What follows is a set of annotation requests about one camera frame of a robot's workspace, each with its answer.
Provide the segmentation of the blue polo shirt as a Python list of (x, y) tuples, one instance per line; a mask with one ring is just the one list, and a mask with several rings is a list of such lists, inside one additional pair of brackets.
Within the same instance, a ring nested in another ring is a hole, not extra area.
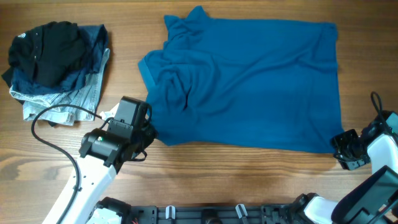
[(331, 153), (341, 133), (331, 22), (165, 16), (138, 64), (159, 139)]

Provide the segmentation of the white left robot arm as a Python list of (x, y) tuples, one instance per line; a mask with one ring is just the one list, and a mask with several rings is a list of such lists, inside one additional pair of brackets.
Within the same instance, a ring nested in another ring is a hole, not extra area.
[(107, 130), (96, 128), (82, 139), (76, 171), (63, 188), (44, 223), (87, 223), (103, 192), (127, 161), (140, 162), (137, 156), (157, 137), (151, 124), (142, 129), (110, 124)]

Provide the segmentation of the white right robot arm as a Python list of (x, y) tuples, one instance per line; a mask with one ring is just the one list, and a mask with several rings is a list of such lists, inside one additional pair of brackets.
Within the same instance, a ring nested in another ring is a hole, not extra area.
[(313, 196), (303, 216), (312, 223), (392, 223), (397, 215), (397, 113), (382, 111), (360, 135), (354, 129), (330, 140), (345, 170), (372, 165), (372, 175), (339, 202)]

